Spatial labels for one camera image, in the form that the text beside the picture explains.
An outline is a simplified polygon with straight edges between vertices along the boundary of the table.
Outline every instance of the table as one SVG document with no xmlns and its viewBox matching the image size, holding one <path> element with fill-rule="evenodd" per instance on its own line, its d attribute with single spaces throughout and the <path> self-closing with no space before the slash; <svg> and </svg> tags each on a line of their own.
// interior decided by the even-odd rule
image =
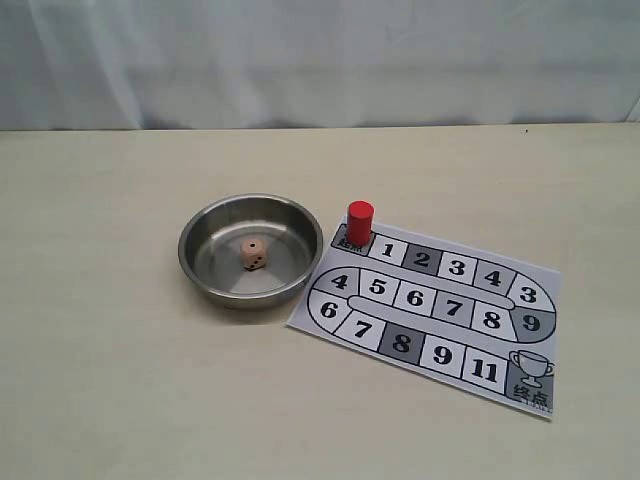
<svg viewBox="0 0 640 480">
<path fill-rule="evenodd" d="M 640 128 L 0 133 L 3 479 L 632 478 Z M 557 269 L 553 422 L 213 307 L 177 240 L 295 199 Z"/>
</svg>

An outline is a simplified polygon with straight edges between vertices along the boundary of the die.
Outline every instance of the die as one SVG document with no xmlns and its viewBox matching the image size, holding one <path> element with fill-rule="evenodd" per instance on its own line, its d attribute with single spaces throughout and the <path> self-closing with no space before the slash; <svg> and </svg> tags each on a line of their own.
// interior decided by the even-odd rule
<svg viewBox="0 0 640 480">
<path fill-rule="evenodd" d="M 267 264 L 267 250 L 258 238 L 246 238 L 240 246 L 240 255 L 247 270 L 257 270 Z"/>
</svg>

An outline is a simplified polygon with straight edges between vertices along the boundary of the red game piece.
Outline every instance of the red game piece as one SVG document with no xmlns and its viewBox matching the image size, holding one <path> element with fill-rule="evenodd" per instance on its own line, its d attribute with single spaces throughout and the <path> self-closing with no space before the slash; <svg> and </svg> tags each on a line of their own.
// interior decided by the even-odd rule
<svg viewBox="0 0 640 480">
<path fill-rule="evenodd" d="M 364 247 L 371 237 L 373 205 L 358 200 L 349 205 L 347 212 L 347 242 Z"/>
</svg>

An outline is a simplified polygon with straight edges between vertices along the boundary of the board game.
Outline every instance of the board game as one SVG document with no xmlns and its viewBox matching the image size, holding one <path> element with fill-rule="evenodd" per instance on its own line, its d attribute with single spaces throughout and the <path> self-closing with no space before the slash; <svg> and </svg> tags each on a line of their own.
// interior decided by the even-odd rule
<svg viewBox="0 0 640 480">
<path fill-rule="evenodd" d="M 551 418 L 558 272 L 381 224 L 358 247 L 346 220 L 289 326 Z"/>
</svg>

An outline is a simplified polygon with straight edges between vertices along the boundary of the trophy cup drawing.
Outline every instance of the trophy cup drawing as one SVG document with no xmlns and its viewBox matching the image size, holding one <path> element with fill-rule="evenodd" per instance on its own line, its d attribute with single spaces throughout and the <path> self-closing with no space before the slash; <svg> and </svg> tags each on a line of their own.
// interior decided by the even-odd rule
<svg viewBox="0 0 640 480">
<path fill-rule="evenodd" d="M 509 352 L 509 359 L 528 375 L 520 379 L 525 385 L 540 388 L 542 385 L 537 378 L 553 375 L 555 366 L 546 357 L 528 350 L 518 350 Z"/>
</svg>

